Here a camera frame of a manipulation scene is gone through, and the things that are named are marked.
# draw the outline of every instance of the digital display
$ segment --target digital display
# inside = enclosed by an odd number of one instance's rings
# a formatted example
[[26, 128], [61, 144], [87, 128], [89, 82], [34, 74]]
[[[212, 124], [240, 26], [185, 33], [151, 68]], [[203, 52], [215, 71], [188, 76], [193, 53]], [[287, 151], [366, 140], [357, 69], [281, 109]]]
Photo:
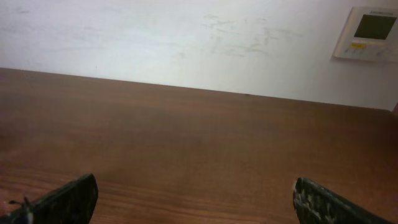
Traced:
[[363, 15], [354, 37], [385, 40], [396, 17]]

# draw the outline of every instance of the wall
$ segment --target wall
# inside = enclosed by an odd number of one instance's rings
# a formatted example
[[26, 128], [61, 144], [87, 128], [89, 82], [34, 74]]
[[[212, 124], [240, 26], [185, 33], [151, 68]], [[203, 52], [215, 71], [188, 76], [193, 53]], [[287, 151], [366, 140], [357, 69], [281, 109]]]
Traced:
[[391, 110], [398, 65], [331, 55], [371, 0], [3, 0], [0, 67]]

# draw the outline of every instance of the thermostat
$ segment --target thermostat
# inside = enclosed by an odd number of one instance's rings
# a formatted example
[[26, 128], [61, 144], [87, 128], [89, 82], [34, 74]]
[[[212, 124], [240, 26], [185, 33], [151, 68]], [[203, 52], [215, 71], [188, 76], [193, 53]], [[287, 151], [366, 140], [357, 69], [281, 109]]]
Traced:
[[335, 57], [398, 62], [398, 9], [353, 7]]

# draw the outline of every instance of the yellow label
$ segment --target yellow label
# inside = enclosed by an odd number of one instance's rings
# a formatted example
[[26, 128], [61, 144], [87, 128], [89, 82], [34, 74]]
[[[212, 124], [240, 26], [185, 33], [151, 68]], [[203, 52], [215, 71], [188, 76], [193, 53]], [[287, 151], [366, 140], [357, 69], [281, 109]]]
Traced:
[[350, 45], [350, 48], [354, 48], [354, 49], [365, 49], [365, 48], [366, 48], [366, 44], [352, 43], [352, 44]]

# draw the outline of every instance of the wooden table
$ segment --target wooden table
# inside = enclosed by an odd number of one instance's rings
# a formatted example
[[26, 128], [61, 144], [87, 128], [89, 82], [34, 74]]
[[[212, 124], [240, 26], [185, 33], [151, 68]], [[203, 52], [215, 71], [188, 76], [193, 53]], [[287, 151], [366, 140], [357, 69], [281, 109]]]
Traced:
[[298, 223], [304, 176], [398, 222], [394, 123], [383, 110], [0, 69], [0, 199], [92, 172], [91, 223]]

